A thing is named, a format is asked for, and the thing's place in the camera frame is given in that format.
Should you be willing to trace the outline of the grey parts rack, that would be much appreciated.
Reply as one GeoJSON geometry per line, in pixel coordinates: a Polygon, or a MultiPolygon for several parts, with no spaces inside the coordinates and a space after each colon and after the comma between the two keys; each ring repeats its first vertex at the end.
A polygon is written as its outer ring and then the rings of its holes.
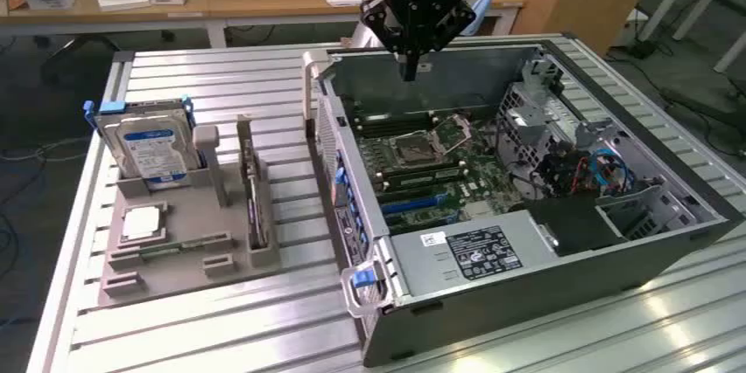
{"type": "Polygon", "coordinates": [[[261,278],[278,270],[273,217],[269,246],[252,250],[238,158],[236,162],[217,163],[216,134],[213,126],[196,128],[194,144],[208,153],[206,167],[188,173],[185,186],[148,192],[134,179],[117,182],[98,279],[98,306],[124,306],[261,278]],[[161,211],[160,229],[149,238],[125,241],[124,214],[146,206],[161,211]],[[202,241],[201,250],[154,258],[138,254],[141,247],[193,239],[202,241]]]}

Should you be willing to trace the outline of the metal drive cage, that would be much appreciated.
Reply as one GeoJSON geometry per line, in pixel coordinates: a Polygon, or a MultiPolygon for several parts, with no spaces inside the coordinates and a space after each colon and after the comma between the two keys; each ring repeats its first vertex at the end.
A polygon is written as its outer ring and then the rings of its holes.
{"type": "Polygon", "coordinates": [[[503,97],[505,122],[520,141],[536,146],[552,137],[575,143],[579,119],[563,101],[544,88],[515,82],[503,97]]]}

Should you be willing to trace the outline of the metal socket cover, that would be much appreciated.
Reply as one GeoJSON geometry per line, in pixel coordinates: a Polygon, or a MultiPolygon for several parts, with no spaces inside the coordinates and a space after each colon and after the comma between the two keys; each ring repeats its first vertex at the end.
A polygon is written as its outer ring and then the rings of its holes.
{"type": "Polygon", "coordinates": [[[467,119],[459,114],[452,114],[435,126],[432,136],[437,150],[444,155],[448,154],[471,138],[467,119]]]}

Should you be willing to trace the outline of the black graphics card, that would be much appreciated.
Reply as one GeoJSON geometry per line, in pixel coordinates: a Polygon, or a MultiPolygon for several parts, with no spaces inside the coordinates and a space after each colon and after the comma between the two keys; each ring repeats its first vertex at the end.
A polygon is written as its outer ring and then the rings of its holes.
{"type": "Polygon", "coordinates": [[[272,203],[265,162],[253,146],[252,121],[238,115],[236,134],[238,140],[238,166],[248,211],[248,243],[252,250],[266,248],[272,235],[272,203]]]}

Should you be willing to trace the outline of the blue expansion slot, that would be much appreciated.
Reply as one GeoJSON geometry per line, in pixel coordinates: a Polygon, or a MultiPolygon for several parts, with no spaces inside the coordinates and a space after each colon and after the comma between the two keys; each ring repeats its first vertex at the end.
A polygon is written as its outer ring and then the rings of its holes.
{"type": "Polygon", "coordinates": [[[416,211],[420,209],[435,207],[444,202],[445,198],[447,198],[447,194],[436,194],[433,196],[416,198],[409,201],[383,204],[380,206],[381,214],[389,215],[389,214],[401,213],[404,211],[416,211]]]}

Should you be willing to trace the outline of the CPU socket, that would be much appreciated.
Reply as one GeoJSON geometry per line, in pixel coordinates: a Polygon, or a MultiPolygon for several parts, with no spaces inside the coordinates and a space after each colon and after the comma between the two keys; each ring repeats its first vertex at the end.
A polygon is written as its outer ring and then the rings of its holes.
{"type": "Polygon", "coordinates": [[[427,132],[395,136],[388,140],[393,160],[400,168],[413,168],[443,162],[427,132]]]}

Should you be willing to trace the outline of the black RAM stick with labels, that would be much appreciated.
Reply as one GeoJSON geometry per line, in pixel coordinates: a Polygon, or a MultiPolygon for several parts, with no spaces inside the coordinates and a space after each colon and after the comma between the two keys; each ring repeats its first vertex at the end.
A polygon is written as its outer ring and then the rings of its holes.
{"type": "Polygon", "coordinates": [[[459,181],[465,177],[467,164],[464,161],[428,164],[412,168],[380,171],[372,181],[381,190],[393,192],[459,181]]]}

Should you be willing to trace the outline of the grey disk bay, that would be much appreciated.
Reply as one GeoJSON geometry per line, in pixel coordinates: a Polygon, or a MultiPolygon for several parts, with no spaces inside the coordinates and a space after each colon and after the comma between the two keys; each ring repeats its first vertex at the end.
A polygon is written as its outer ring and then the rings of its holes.
{"type": "Polygon", "coordinates": [[[660,185],[619,197],[599,197],[595,205],[603,211],[612,231],[625,240],[692,227],[697,223],[693,213],[660,185]]]}

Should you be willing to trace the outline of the wooden desk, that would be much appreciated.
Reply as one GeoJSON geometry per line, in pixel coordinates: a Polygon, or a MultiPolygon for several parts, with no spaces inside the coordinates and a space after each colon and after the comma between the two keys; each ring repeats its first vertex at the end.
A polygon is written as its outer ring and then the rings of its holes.
{"type": "Polygon", "coordinates": [[[182,5],[104,12],[96,0],[76,0],[68,10],[9,10],[0,0],[0,36],[48,36],[198,29],[213,48],[225,47],[224,30],[242,25],[354,22],[357,6],[325,0],[186,0],[182,5]]]}

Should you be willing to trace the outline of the open black PC case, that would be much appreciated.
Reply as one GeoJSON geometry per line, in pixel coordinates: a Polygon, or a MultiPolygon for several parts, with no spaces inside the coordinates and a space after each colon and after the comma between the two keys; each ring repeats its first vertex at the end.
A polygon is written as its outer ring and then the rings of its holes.
{"type": "Polygon", "coordinates": [[[302,106],[310,159],[340,265],[345,308],[365,366],[440,346],[640,287],[685,255],[743,226],[746,211],[713,189],[746,181],[705,152],[612,67],[560,36],[471,38],[429,53],[403,81],[381,48],[322,47],[304,53],[302,106]],[[521,143],[503,97],[515,82],[544,87],[579,119],[575,143],[521,143]],[[354,118],[487,105],[496,154],[515,162],[527,211],[557,262],[495,281],[409,295],[389,229],[353,135],[354,118]],[[599,197],[653,185],[669,190],[696,225],[625,240],[599,197]]]}

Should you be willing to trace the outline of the grey power supply unit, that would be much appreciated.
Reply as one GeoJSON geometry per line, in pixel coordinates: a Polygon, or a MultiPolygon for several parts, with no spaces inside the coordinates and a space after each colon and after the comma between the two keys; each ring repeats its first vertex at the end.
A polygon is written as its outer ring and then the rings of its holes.
{"type": "Polygon", "coordinates": [[[413,297],[501,280],[557,262],[551,240],[527,211],[396,235],[391,242],[413,297]]]}

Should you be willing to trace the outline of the black RAM slot row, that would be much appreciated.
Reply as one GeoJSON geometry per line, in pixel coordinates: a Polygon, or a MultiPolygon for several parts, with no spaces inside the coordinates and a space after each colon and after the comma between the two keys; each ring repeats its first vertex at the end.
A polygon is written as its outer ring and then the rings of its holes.
{"type": "Polygon", "coordinates": [[[428,131],[432,127],[428,114],[381,114],[354,118],[352,129],[362,138],[381,138],[428,131]]]}

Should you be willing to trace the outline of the green motherboard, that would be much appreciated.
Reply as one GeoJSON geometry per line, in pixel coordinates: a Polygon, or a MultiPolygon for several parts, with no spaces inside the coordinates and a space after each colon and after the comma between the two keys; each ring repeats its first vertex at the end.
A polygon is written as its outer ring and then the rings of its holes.
{"type": "Polygon", "coordinates": [[[516,186],[517,175],[515,162],[503,162],[496,154],[497,124],[491,115],[492,107],[487,105],[455,108],[445,111],[411,113],[428,114],[433,127],[427,132],[435,144],[432,130],[452,114],[461,115],[471,128],[471,138],[448,154],[441,154],[443,162],[464,161],[468,167],[465,177],[453,182],[423,186],[413,189],[387,192],[373,182],[373,175],[380,171],[404,169],[393,160],[388,140],[395,137],[362,138],[354,134],[354,141],[364,170],[372,183],[373,195],[379,206],[399,203],[416,198],[447,194],[444,202],[435,207],[416,211],[383,215],[383,221],[391,234],[397,235],[464,222],[475,218],[500,215],[521,207],[525,197],[516,186]]]}

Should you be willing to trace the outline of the hard disk with blue carrier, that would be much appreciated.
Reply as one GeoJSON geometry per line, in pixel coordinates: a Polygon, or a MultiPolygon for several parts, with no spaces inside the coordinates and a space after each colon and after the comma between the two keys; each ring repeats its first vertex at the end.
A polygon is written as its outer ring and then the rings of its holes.
{"type": "Polygon", "coordinates": [[[189,97],[82,104],[84,118],[108,146],[121,177],[142,179],[150,191],[184,186],[188,173],[201,168],[192,111],[189,97]]]}

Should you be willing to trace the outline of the green RAM stick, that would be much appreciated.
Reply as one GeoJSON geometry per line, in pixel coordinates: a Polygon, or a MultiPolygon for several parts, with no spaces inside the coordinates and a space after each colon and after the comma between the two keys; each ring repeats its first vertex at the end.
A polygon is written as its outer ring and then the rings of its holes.
{"type": "Polygon", "coordinates": [[[144,258],[154,258],[162,255],[192,252],[196,250],[201,250],[202,248],[204,248],[202,241],[200,239],[193,239],[188,241],[169,242],[169,243],[141,247],[138,249],[138,254],[144,258]]]}

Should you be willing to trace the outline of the black chair base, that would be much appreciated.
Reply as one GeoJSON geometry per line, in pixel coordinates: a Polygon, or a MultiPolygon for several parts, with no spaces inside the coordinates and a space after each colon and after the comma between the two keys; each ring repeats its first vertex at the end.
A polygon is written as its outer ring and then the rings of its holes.
{"type": "Polygon", "coordinates": [[[40,79],[45,86],[65,85],[77,79],[88,78],[94,69],[74,63],[74,53],[86,45],[98,44],[110,53],[114,63],[126,63],[133,60],[134,52],[124,50],[104,33],[80,33],[64,46],[42,61],[40,66],[40,79]]]}

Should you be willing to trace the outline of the silver CPU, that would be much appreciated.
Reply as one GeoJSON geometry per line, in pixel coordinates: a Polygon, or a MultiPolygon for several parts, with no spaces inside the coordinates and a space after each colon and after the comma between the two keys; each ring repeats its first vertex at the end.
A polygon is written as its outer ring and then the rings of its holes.
{"type": "Polygon", "coordinates": [[[149,238],[160,229],[161,211],[154,206],[138,207],[124,214],[122,240],[149,238]]]}

